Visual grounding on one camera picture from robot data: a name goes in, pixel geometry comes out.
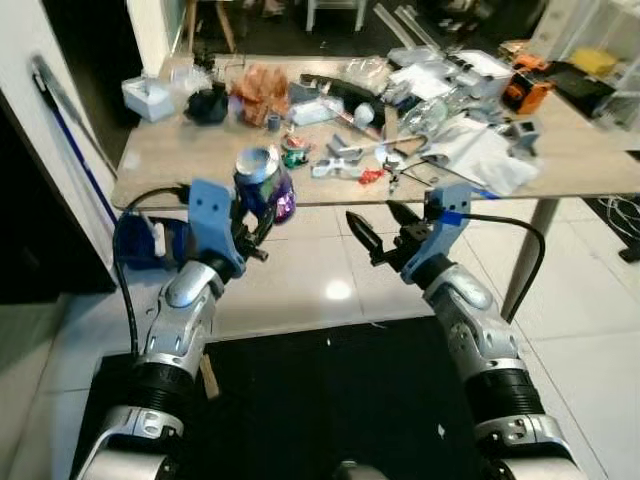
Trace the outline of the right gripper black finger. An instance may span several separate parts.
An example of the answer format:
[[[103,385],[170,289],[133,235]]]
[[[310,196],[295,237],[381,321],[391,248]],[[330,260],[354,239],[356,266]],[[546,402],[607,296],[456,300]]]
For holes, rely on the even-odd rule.
[[[381,265],[387,261],[381,237],[364,216],[357,212],[347,212],[347,225],[351,229],[352,236],[369,253],[371,265]]]
[[[399,234],[407,237],[426,237],[429,233],[429,224],[426,224],[420,215],[417,215],[410,206],[402,202],[389,202],[390,215],[399,225]]]

